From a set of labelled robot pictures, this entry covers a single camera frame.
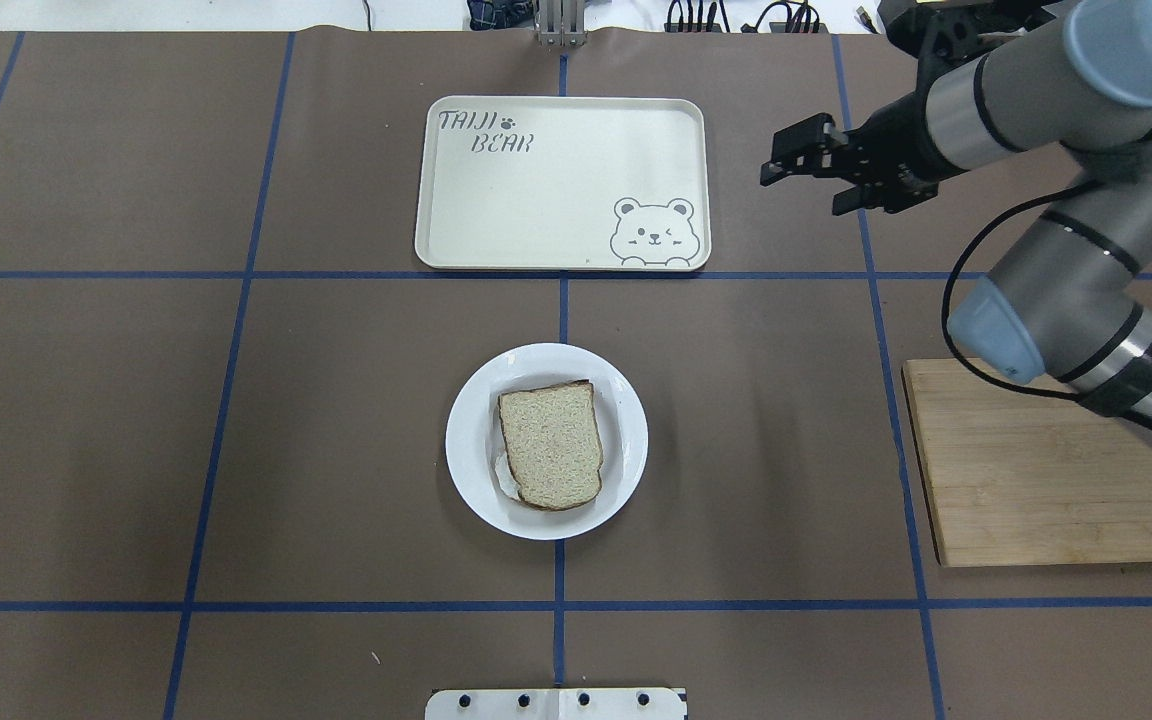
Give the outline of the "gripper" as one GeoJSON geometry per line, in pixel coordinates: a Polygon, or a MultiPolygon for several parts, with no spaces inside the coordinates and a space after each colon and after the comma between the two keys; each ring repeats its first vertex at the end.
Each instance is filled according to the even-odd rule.
{"type": "Polygon", "coordinates": [[[914,209],[940,192],[940,161],[929,150],[918,96],[908,94],[876,111],[846,132],[838,145],[835,118],[817,113],[774,132],[772,158],[760,167],[760,187],[791,177],[847,181],[850,190],[832,199],[831,214],[914,209]]]}

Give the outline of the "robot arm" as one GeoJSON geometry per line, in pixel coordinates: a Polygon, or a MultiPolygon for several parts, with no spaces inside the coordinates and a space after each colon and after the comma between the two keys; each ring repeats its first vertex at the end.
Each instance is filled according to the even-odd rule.
{"type": "Polygon", "coordinates": [[[1059,145],[1079,176],[1021,202],[1034,223],[955,304],[941,332],[975,376],[1129,420],[1152,447],[1152,311],[1126,287],[1152,263],[1152,1],[882,1],[884,32],[914,56],[910,94],[844,129],[827,113],[781,129],[765,185],[841,179],[833,214],[895,214],[948,179],[1059,145]]]}

